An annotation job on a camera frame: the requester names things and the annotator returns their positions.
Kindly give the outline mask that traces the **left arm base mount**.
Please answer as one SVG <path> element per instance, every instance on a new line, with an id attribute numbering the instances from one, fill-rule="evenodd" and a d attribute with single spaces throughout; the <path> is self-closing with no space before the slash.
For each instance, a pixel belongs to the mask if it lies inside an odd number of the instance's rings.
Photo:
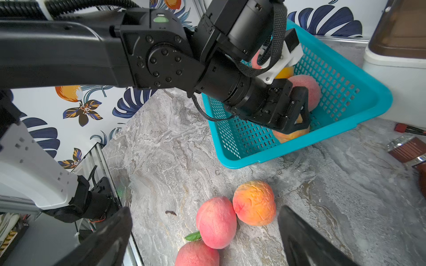
<path id="1" fill-rule="evenodd" d="M 68 206 L 43 210 L 47 214 L 61 222 L 73 223 L 80 219 L 87 219 L 92 225 L 101 226 L 109 218 L 105 218 L 112 199 L 106 195 L 93 192 L 89 189 L 89 181 L 78 176 L 78 186 L 75 196 Z"/>

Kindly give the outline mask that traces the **yellow red peach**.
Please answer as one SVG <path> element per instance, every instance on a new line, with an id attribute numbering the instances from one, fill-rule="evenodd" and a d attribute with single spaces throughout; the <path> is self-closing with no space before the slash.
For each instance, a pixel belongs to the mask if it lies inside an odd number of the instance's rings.
<path id="1" fill-rule="evenodd" d="M 275 79 L 288 79 L 295 75 L 294 72 L 295 72 L 294 66 L 286 67 L 277 74 Z"/>

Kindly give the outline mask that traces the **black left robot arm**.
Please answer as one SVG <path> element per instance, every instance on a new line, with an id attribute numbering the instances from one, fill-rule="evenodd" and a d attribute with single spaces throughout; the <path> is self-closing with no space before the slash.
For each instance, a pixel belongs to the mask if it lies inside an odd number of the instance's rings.
<path id="1" fill-rule="evenodd" d="M 231 117 L 290 134 L 310 125 L 308 90 L 276 76 L 298 63 L 282 1 L 212 1 L 186 29 L 168 10 L 108 1 L 1 2 L 1 182 L 62 222 L 102 220 L 113 197 L 34 140 L 12 89 L 66 85 L 178 88 L 222 102 Z"/>

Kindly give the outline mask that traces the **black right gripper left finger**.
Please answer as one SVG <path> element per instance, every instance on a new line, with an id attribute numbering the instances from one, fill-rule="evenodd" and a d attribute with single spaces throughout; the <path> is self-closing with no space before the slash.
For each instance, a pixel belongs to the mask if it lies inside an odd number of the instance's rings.
<path id="1" fill-rule="evenodd" d="M 130 209 L 121 208 L 71 253 L 59 260 L 57 266 L 121 266 L 132 232 Z"/>

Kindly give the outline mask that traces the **teal plastic basket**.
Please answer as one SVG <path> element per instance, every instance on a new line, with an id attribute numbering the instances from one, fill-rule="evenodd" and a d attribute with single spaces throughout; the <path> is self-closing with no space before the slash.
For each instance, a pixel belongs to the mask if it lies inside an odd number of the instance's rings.
<path id="1" fill-rule="evenodd" d="M 203 94 L 207 115 L 221 119 L 209 126 L 217 158 L 227 168 L 263 163 L 319 143 L 384 114 L 392 105 L 392 93 L 381 82 L 288 21 L 287 29 L 292 28 L 304 53 L 295 74 L 312 76 L 321 88 L 319 105 L 310 113 L 310 133 L 281 144 L 265 127 L 237 117 L 225 120 L 229 113 L 224 104 Z"/>

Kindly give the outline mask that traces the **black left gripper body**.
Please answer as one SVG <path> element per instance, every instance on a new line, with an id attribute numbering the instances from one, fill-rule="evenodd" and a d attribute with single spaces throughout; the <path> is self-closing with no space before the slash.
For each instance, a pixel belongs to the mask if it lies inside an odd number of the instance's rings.
<path id="1" fill-rule="evenodd" d="M 287 29 L 282 1 L 212 1 L 192 38 L 191 48 L 205 70 L 195 86 L 242 120 L 283 134 L 310 125 L 308 89 L 286 79 L 265 84 L 258 76 L 279 59 Z M 264 49 L 268 62 L 251 60 Z"/>

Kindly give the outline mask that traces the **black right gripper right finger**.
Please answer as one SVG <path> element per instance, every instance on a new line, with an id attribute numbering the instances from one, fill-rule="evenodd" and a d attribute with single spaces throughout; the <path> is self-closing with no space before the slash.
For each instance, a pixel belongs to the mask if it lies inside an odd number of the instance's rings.
<path id="1" fill-rule="evenodd" d="M 357 265 L 288 206 L 281 207 L 277 221 L 288 265 Z"/>

